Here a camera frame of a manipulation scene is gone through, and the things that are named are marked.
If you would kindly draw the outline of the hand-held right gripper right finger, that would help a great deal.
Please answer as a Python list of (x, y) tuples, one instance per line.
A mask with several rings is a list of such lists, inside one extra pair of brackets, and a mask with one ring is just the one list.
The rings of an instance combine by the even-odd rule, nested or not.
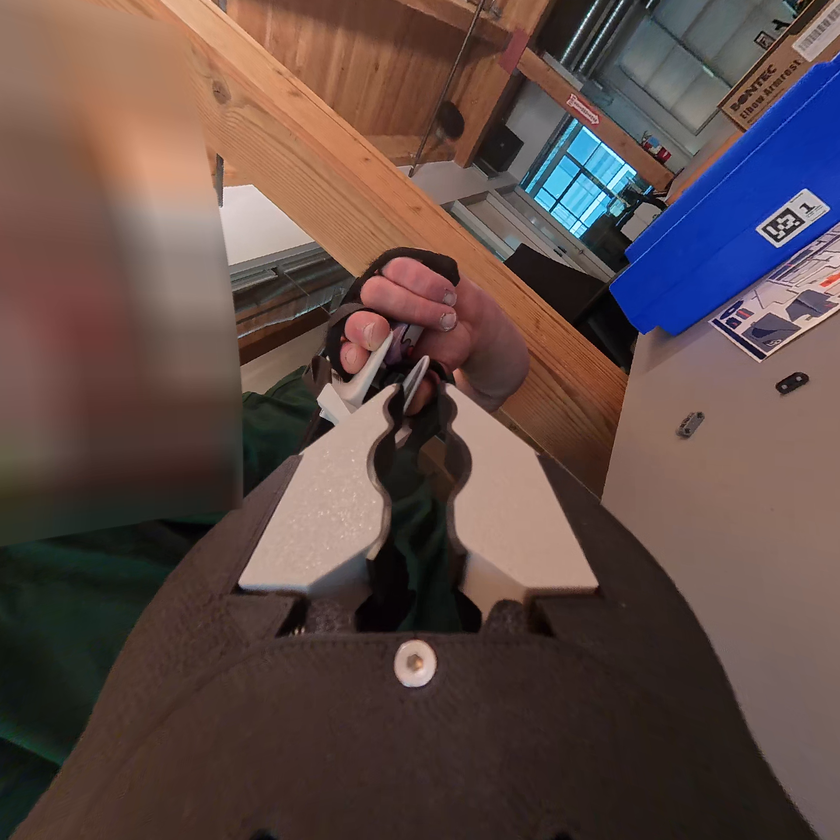
[(534, 449), (454, 385), (438, 397), (455, 485), (447, 533), (455, 582), (473, 603), (592, 594), (585, 553)]

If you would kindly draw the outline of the blue plastic bin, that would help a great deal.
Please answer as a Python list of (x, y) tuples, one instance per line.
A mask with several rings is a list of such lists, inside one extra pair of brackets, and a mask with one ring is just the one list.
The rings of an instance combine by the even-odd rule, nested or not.
[(610, 291), (679, 334), (838, 223), (839, 58), (814, 65), (627, 250)]

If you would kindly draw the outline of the person's left hand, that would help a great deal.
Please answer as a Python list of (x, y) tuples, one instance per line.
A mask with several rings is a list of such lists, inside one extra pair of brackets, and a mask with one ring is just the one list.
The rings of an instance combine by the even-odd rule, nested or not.
[(397, 255), (374, 267), (359, 288), (360, 310), (344, 321), (328, 352), (347, 375), (362, 370), (392, 328), (419, 328), (409, 357), (428, 356), (460, 391), (497, 410), (529, 373), (529, 349), (497, 301), (461, 270), (453, 282), (419, 257)]

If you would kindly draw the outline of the large window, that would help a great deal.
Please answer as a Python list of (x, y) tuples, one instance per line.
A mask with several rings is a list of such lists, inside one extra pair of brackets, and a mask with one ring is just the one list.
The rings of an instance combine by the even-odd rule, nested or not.
[(636, 187), (644, 192), (648, 184), (576, 120), (567, 122), (521, 182), (524, 192), (577, 238), (602, 216), (620, 215), (625, 197)]

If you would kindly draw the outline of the person's green shirt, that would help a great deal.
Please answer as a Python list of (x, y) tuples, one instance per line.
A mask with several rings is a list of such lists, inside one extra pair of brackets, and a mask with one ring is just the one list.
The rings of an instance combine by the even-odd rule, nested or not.
[[(401, 628), (458, 631), (444, 507), (407, 448), (396, 453), (387, 486), (395, 540), (415, 592)], [(147, 521), (2, 547), (3, 775), (55, 775), (142, 611), (221, 517)]]

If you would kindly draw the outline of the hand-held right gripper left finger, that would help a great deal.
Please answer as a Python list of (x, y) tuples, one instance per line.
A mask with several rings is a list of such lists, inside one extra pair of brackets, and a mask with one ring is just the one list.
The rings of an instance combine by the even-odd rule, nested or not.
[(375, 451), (394, 444), (403, 387), (388, 385), (305, 448), (238, 579), (245, 592), (366, 597), (366, 563), (391, 527)]

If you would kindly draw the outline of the brown cardboard box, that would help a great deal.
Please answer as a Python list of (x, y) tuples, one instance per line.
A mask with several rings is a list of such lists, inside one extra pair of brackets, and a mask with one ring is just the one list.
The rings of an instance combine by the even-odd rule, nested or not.
[(718, 104), (741, 131), (752, 127), (815, 64), (839, 51), (839, 2), (809, 2)]

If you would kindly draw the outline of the slim wooden pillar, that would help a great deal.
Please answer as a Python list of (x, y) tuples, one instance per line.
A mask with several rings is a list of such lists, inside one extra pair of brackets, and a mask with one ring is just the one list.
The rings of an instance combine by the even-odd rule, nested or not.
[(576, 119), (576, 114), (565, 110), (564, 104), (574, 92), (588, 101), (601, 116), (600, 125), (583, 125), (610, 149), (629, 163), (645, 181), (656, 190), (667, 191), (674, 179), (673, 172), (650, 156), (633, 136), (622, 129), (595, 105), (582, 91), (583, 83), (554, 60), (547, 60), (527, 45), (525, 34), (518, 31), (509, 39), (499, 60), (503, 69), (511, 72), (513, 80), (524, 80), (507, 126), (523, 142), (516, 156), (511, 173), (524, 176), (549, 141), (550, 135), (560, 126), (565, 116)]

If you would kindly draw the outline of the metal rod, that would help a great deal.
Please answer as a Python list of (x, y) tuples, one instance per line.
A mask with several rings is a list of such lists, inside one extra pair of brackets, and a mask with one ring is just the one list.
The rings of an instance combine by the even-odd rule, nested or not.
[(449, 93), (450, 88), (452, 88), (453, 86), (459, 67), (463, 59), (466, 57), (466, 53), (469, 49), (469, 45), (471, 40), (473, 39), (474, 33), (476, 32), (476, 28), (478, 27), (478, 22), (480, 21), (481, 15), (493, 4), (494, 3), (492, 1), (478, 1), (476, 3), (476, 10), (469, 22), (469, 26), (467, 27), (465, 36), (461, 42), (460, 47), (458, 48), (458, 53), (448, 72), (444, 85), (437, 97), (433, 117), (429, 121), (429, 124), (425, 130), (425, 134), (423, 135), (418, 145), (418, 148), (413, 158), (413, 162), (411, 163), (411, 166), (407, 173), (409, 179), (413, 179), (413, 177), (417, 173), (417, 170), (420, 168), (423, 162), (424, 151), (429, 141), (429, 138), (432, 136), (432, 130), (434, 130), (435, 138), (437, 140), (440, 140), (443, 144), (446, 144), (447, 141), (455, 138), (455, 130), (458, 128), (458, 126), (460, 126), (459, 131), (461, 133), (464, 131), (463, 118), (460, 117), (455, 119), (451, 115), (453, 111), (457, 111), (457, 108), (451, 101), (447, 99), (447, 95)]

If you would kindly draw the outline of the lego instruction sheet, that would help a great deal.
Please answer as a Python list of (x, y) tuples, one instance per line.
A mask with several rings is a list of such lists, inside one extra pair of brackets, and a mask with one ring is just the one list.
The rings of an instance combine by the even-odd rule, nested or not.
[(764, 361), (839, 310), (839, 225), (728, 302), (708, 322)]

